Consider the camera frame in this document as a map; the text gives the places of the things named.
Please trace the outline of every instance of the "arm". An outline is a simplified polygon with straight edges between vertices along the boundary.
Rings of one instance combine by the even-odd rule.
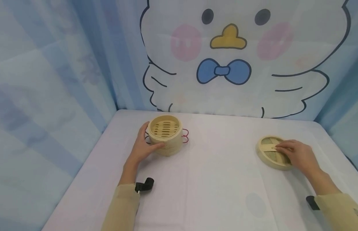
[[[116,187],[101,231],[133,231],[140,195],[135,192],[135,178],[140,162],[152,152],[164,147],[163,143],[149,145],[145,131],[149,122],[140,128],[137,140],[124,165],[120,182]]]
[[[358,204],[342,193],[329,174],[321,170],[312,148],[299,141],[284,141],[276,150],[288,156],[315,190],[315,202],[335,231],[358,230]]]

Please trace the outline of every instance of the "blue bow tie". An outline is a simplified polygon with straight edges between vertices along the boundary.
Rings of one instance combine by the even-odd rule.
[[[217,76],[224,76],[225,79],[232,84],[245,84],[252,72],[252,69],[244,60],[235,59],[227,66],[220,66],[212,58],[201,61],[197,69],[197,80],[201,84],[206,84]]]

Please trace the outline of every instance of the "red wire handle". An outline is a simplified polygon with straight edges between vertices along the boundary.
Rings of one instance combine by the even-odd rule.
[[[189,135],[188,129],[183,128],[183,130],[187,131],[187,134],[186,134],[186,135],[183,135],[183,136],[181,136],[181,137],[187,137],[187,136]]]
[[[187,131],[187,134],[186,135],[183,135],[183,136],[181,136],[182,138],[186,138],[187,140],[185,141],[185,142],[183,142],[183,143],[188,143],[189,142],[189,137],[188,137],[188,135],[189,135],[189,131],[188,131],[188,129],[185,129],[185,128],[183,128],[183,130],[185,130],[185,131]]]
[[[189,138],[188,138],[188,136],[183,136],[183,138],[186,138],[187,140],[185,141],[185,142],[183,142],[183,143],[188,143],[189,142]]]
[[[185,141],[185,142],[183,142],[183,143],[188,143],[189,142],[189,137],[188,137],[188,135],[189,135],[189,131],[188,131],[188,129],[185,129],[185,128],[183,128],[183,130],[185,130],[185,131],[187,131],[187,134],[186,135],[182,135],[181,137],[185,137],[187,140]]]

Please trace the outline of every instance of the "steamer basket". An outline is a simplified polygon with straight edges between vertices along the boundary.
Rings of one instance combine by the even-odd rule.
[[[148,124],[147,131],[152,144],[165,143],[165,147],[156,152],[162,156],[172,156],[181,150],[183,145],[183,126],[181,121],[171,115],[154,118]]]
[[[275,146],[282,141],[283,139],[277,136],[265,136],[258,141],[256,150],[263,163],[277,170],[286,171],[293,167],[290,159],[285,154],[275,150]]]

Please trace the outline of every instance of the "light blue backdrop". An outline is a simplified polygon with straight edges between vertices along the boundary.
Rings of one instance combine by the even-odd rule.
[[[156,110],[142,83],[146,6],[0,0],[0,231],[42,228],[117,105]],[[316,121],[358,168],[358,0],[347,7],[351,32],[319,67],[333,81],[290,119],[319,114]]]
[[[115,112],[67,0],[0,0],[0,231],[42,228]]]

